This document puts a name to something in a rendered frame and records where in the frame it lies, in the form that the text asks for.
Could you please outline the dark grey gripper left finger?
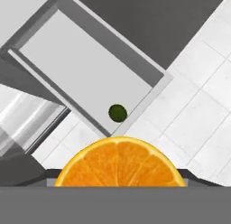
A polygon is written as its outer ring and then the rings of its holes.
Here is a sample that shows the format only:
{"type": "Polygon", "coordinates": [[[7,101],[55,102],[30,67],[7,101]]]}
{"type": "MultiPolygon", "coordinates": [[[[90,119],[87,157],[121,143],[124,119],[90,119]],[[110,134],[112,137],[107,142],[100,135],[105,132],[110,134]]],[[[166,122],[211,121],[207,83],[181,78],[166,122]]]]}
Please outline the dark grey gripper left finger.
{"type": "Polygon", "coordinates": [[[40,176],[30,179],[29,181],[22,182],[22,186],[53,186],[59,177],[61,169],[48,169],[45,170],[40,176]]]}

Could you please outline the dark grey fridge body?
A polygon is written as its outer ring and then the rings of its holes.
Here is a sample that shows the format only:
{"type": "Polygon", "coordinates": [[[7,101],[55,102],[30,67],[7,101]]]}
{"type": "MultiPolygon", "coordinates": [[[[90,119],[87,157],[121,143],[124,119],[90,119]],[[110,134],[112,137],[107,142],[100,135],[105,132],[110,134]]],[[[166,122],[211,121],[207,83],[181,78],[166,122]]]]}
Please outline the dark grey fridge body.
{"type": "Polygon", "coordinates": [[[224,0],[79,0],[168,68],[224,0]]]}

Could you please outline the orange half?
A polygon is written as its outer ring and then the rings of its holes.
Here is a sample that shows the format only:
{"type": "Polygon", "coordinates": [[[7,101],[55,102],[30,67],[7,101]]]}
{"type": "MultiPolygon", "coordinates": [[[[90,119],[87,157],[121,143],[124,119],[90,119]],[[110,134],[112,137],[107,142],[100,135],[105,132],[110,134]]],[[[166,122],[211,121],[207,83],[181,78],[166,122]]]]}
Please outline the orange half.
{"type": "Polygon", "coordinates": [[[129,136],[108,137],[79,151],[64,166],[57,187],[184,187],[160,150],[129,136]]]}

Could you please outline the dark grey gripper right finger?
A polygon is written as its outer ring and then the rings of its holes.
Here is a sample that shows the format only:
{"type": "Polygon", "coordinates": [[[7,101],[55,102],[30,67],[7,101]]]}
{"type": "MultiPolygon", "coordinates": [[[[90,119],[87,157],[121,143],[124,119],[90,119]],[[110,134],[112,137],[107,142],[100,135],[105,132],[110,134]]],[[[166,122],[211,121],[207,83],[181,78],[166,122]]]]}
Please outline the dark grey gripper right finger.
{"type": "Polygon", "coordinates": [[[220,184],[198,178],[188,169],[179,169],[178,172],[180,173],[182,178],[187,182],[189,187],[196,187],[196,186],[220,187],[220,184]]]}

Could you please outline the grey freezer drawer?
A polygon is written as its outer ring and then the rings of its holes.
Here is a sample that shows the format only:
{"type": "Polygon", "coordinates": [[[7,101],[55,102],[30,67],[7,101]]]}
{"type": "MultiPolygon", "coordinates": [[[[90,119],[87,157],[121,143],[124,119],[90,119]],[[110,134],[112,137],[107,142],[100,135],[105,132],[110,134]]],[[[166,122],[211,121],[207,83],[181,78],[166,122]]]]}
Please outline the grey freezer drawer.
{"type": "Polygon", "coordinates": [[[79,0],[0,0],[0,52],[101,136],[124,134],[172,80],[79,0]],[[109,117],[114,104],[124,122],[109,117]]]}

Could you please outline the green lime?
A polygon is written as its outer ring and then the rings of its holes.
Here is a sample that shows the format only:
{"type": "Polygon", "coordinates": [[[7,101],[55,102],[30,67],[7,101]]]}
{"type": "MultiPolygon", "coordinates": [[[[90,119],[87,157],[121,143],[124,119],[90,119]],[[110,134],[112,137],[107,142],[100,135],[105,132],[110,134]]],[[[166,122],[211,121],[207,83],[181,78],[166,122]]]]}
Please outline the green lime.
{"type": "Polygon", "coordinates": [[[127,111],[122,105],[114,104],[109,108],[108,115],[114,122],[121,123],[126,120],[127,111]]]}

